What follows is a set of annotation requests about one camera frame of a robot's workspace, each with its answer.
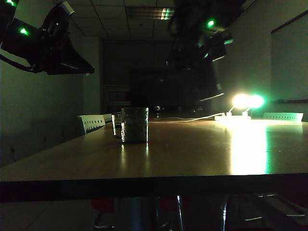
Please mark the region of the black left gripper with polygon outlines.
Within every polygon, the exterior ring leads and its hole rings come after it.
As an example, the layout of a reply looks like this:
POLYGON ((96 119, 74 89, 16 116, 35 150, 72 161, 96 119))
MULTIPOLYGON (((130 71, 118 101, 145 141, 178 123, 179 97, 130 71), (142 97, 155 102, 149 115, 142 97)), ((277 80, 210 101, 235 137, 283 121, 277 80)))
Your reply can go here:
POLYGON ((48 75, 94 74, 95 68, 74 48, 68 37, 69 21, 44 21, 40 27, 36 71, 48 75))

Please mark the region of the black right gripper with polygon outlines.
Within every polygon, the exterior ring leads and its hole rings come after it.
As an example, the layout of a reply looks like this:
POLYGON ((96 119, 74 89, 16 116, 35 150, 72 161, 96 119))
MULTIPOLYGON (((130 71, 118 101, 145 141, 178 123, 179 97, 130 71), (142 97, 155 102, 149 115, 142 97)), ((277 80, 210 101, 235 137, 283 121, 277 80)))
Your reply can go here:
POLYGON ((172 23, 175 23, 172 29, 174 44, 166 59, 166 66, 174 66, 178 70, 200 67, 209 58, 209 51, 203 49, 200 40, 205 30, 213 28, 213 17, 206 17, 204 13, 175 13, 172 23), (190 53, 190 50, 184 50, 187 47, 198 49, 190 53))

